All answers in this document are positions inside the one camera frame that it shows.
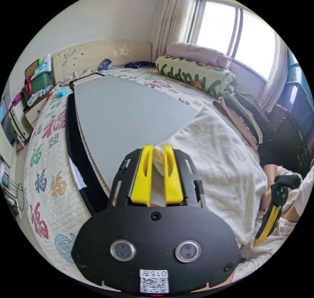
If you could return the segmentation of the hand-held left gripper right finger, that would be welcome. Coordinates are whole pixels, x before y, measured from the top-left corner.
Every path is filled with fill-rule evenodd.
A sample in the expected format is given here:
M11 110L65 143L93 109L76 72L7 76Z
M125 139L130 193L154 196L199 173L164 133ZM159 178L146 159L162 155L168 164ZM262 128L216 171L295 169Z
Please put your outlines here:
M165 205L179 205L183 202L183 191L174 148L164 145L164 190Z

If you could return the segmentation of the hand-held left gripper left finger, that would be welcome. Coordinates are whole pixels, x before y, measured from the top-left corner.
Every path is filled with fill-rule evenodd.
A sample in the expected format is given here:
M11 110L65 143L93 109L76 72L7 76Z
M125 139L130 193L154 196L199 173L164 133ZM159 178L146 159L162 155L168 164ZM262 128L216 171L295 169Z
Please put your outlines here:
M150 206L152 181L153 145L142 148L131 191L131 202L137 205Z

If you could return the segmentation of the person's left hand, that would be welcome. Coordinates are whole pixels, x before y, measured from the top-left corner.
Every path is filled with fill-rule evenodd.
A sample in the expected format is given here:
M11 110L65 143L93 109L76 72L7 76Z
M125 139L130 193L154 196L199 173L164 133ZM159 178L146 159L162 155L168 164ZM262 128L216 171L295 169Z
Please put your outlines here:
M222 286L225 286L225 285L228 285L228 284L232 283L233 277L234 277L234 273L232 273L232 274L228 277L228 279L227 279L226 281L222 282L222 283L219 284L217 287L222 287Z

